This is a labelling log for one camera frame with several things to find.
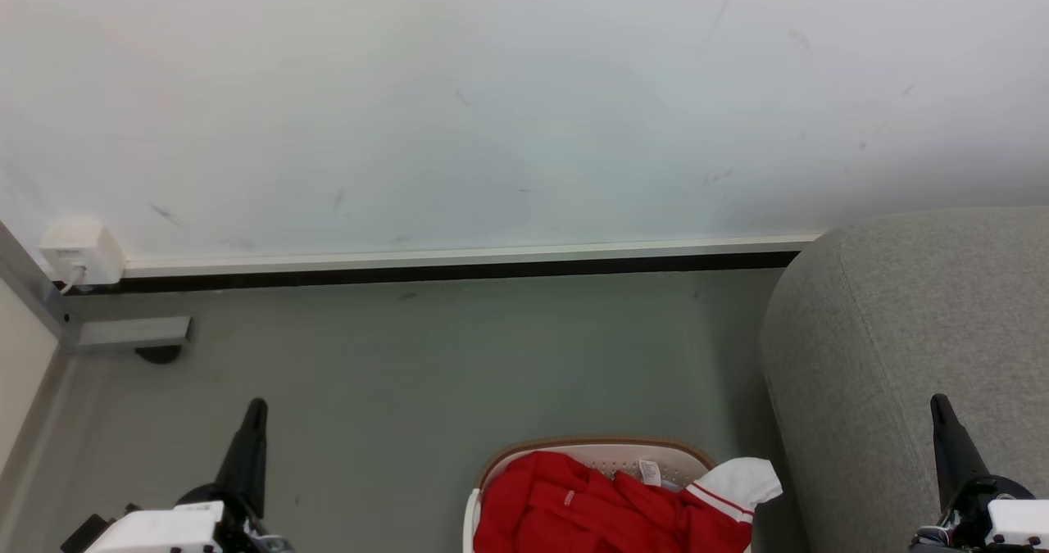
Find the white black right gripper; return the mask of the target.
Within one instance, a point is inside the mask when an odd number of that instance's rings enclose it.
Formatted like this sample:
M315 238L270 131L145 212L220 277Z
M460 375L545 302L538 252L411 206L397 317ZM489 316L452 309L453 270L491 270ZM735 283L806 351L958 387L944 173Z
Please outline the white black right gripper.
M930 414L942 514L908 553L1049 553L1049 498L990 474L947 395L932 396Z

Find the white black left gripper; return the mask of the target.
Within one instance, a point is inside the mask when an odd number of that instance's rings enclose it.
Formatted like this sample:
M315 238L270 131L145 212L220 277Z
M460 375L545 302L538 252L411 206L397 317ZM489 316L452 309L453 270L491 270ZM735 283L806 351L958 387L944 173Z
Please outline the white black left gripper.
M293 553L265 516L267 403L255 397L226 450L215 483L193 489L168 510L127 505L119 519L91 515L61 553Z

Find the red white basketball jersey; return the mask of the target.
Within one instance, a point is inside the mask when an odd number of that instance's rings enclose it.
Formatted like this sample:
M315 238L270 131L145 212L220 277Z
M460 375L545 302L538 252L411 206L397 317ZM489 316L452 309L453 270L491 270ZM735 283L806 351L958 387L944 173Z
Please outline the red white basketball jersey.
M596 466L570 446L501 458L468 499L464 553L751 553L761 505L783 486L771 462L735 458L666 482L638 444L611 445Z

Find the grey fabric sofa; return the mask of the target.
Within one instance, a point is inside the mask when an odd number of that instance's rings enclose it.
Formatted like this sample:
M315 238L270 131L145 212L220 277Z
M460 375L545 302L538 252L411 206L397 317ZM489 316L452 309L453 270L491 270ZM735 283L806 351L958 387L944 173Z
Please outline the grey fabric sofa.
M906 553L938 519L934 395L1049 498L1049 206L833 229L784 270L761 362L812 553Z

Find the beige partition panel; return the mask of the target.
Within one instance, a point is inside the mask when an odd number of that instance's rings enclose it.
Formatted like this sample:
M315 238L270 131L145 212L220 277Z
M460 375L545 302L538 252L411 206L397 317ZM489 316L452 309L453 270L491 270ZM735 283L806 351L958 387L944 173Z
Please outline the beige partition panel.
M57 337L0 279L0 475L57 348Z

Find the white black baseboard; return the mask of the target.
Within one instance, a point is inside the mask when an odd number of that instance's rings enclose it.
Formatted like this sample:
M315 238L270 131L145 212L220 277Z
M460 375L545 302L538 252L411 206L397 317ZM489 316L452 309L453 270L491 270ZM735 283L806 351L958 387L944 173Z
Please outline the white black baseboard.
M76 289L74 295L776 269L790 265L802 248L817 238L817 234L789 234L671 242L129 261L116 282L90 282Z

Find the cream laundry basket brown rim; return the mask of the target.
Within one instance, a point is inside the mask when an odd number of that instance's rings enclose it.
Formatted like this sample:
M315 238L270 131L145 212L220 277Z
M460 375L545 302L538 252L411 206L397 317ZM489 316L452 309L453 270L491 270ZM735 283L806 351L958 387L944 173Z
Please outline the cream laundry basket brown rim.
M488 485L501 475L513 460L536 451L562 453L608 478L614 478L615 472L624 472L640 481L643 478L640 462L645 460L659 468L661 478L678 488L685 487L716 467L715 460L688 442L658 437L550 437L510 445L496 452L481 467L479 478L476 478L468 496L462 520L462 553L475 553L473 543Z

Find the white wall socket box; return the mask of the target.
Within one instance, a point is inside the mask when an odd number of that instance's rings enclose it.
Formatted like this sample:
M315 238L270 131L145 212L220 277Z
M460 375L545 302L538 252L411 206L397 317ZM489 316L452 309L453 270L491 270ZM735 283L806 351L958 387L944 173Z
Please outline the white wall socket box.
M115 235L95 220L63 220L45 231L39 251L57 279L69 283L115 284L127 259Z

